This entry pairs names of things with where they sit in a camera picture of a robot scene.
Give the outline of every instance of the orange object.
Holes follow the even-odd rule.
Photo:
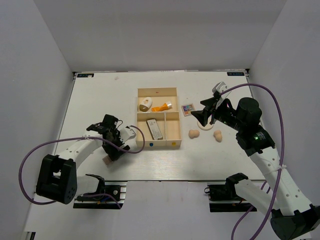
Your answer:
[[[156,106],[151,108],[152,112],[161,112],[164,110],[168,110],[172,108],[172,103],[170,101],[167,101],[165,104],[163,104],[162,106]]]

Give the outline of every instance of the white ring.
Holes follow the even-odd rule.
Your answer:
[[[214,127],[214,125],[211,125],[210,123],[208,123],[208,124],[205,125],[205,126],[202,126],[199,121],[197,121],[196,124],[197,124],[198,127],[199,127],[201,130],[203,130],[203,131],[209,131],[209,130],[211,130],[211,129]]]

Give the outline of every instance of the wooden box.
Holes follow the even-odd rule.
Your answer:
[[[148,111],[143,112],[139,105],[146,97],[152,98],[152,106]],[[162,106],[170,101],[172,108],[165,111],[152,111],[153,107]],[[180,114],[178,105],[178,95],[176,87],[162,88],[138,88],[137,98],[137,126],[142,130],[145,137],[145,148],[166,147],[178,148],[181,145]],[[147,120],[155,119],[161,131],[162,140],[153,140],[148,128]],[[143,138],[140,132],[137,132],[136,145],[143,145]]]

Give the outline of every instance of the white wall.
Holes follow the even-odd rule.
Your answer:
[[[19,165],[34,146],[55,139],[72,87],[72,72],[32,0],[0,2],[0,233],[20,239],[30,204],[18,185]],[[32,196],[42,157],[26,163]]]
[[[249,68],[286,0],[34,0],[73,71]]]
[[[276,95],[284,120],[287,165],[297,185],[320,205],[320,3],[288,0],[250,70],[250,79]],[[252,88],[266,128],[280,149],[276,107]],[[320,229],[313,232],[320,239]]]

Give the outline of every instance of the black label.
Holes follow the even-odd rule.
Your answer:
[[[77,78],[93,78],[94,73],[79,73],[76,77]]]
[[[241,71],[228,71],[226,73],[228,76],[244,76],[245,73]]]

